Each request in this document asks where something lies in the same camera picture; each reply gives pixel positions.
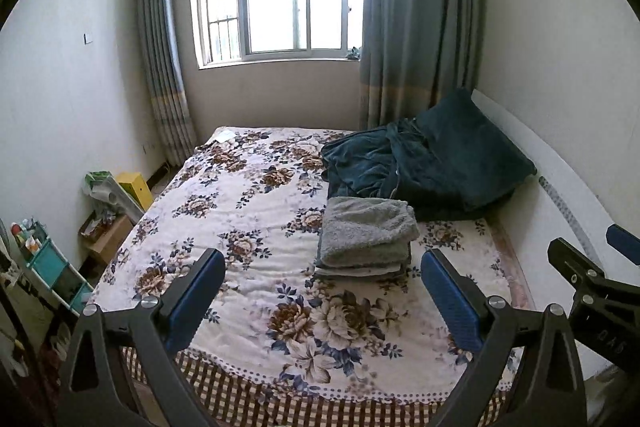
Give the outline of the teal storage shelf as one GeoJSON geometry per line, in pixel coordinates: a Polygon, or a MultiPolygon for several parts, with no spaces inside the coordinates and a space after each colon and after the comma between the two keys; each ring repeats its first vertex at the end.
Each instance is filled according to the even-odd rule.
{"type": "Polygon", "coordinates": [[[91,284],[68,261],[38,220],[14,222],[10,230],[26,267],[59,303],[78,317],[93,292],[91,284]]]}

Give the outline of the cardboard box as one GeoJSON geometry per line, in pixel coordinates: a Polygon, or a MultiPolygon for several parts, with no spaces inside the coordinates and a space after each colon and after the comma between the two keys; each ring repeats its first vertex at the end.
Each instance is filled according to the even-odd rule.
{"type": "Polygon", "coordinates": [[[132,230],[126,215],[118,215],[107,225],[98,219],[95,212],[81,225],[78,235],[82,246],[101,265],[107,265],[119,250],[132,230]]]}

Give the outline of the right grey striped curtain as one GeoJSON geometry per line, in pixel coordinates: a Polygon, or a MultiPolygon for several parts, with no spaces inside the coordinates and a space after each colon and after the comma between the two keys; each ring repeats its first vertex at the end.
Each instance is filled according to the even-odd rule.
{"type": "Polygon", "coordinates": [[[477,85],[486,0],[363,0],[360,126],[413,117],[477,85]]]}

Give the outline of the grey striped curtain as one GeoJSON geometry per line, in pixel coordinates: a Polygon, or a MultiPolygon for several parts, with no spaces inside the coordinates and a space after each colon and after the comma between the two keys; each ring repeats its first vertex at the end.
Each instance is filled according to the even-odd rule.
{"type": "Polygon", "coordinates": [[[486,0],[363,0],[360,126],[413,117],[477,85],[486,0]]]}
{"type": "Polygon", "coordinates": [[[196,147],[177,46],[172,0],[137,0],[146,85],[160,144],[170,165],[181,166],[196,147]]]}

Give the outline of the white bed headboard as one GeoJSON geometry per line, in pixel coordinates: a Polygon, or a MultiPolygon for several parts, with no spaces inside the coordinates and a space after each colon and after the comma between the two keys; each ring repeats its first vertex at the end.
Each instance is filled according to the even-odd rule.
{"type": "Polygon", "coordinates": [[[536,173],[497,211],[497,219],[523,272],[530,305],[559,303],[566,311],[574,288],[548,261],[548,247],[561,237],[613,281],[639,284],[639,268],[606,243],[613,219],[578,174],[508,110],[480,90],[473,103],[531,161],[536,173]]]}

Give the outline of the grey fluffy pants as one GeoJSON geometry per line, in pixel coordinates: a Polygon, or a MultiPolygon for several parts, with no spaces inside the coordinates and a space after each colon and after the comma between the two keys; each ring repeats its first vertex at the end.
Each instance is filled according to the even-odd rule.
{"type": "Polygon", "coordinates": [[[317,262],[333,270],[400,265],[419,235],[408,202],[335,196],[323,213],[317,262]]]}

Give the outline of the dark green blanket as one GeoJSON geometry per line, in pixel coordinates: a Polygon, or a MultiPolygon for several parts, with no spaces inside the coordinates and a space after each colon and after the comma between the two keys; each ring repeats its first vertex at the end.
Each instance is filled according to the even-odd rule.
{"type": "Polygon", "coordinates": [[[404,200],[422,222],[483,218],[537,173],[464,89],[416,117],[326,143],[321,158],[329,198],[404,200]]]}

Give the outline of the folded clothes under pants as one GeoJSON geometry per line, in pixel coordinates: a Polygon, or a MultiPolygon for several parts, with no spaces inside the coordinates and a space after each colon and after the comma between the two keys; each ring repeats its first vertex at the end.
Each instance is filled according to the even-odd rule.
{"type": "Polygon", "coordinates": [[[375,277],[397,277],[404,272],[411,261],[411,255],[407,255],[401,262],[388,265],[367,265],[366,267],[328,268],[316,265],[314,275],[316,277],[338,277],[341,279],[375,279],[375,277]]]}

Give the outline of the yellow box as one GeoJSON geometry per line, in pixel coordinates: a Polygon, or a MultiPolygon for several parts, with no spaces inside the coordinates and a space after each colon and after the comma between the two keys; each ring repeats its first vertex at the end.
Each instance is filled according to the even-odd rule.
{"type": "Polygon", "coordinates": [[[119,185],[137,202],[143,211],[153,204],[153,195],[141,172],[122,172],[116,176],[119,185]]]}

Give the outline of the left grey striped curtain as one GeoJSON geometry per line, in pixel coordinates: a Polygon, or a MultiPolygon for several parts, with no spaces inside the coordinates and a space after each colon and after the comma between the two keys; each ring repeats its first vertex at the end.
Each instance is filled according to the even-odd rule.
{"type": "Polygon", "coordinates": [[[196,147],[177,46],[172,0],[137,0],[146,85],[160,144],[170,165],[181,166],[196,147]]]}

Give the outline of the floral bed cover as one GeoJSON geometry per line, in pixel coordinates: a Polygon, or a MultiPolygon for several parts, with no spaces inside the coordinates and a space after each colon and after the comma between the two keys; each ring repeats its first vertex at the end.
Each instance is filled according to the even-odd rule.
{"type": "Polygon", "coordinates": [[[226,277],[177,362],[232,426],[428,422],[469,362],[421,280],[440,249],[488,295],[532,303],[501,230],[485,219],[420,225],[408,265],[383,280],[320,280],[321,147],[333,130],[221,128],[186,161],[107,265],[106,311],[160,295],[208,248],[226,277]]]}

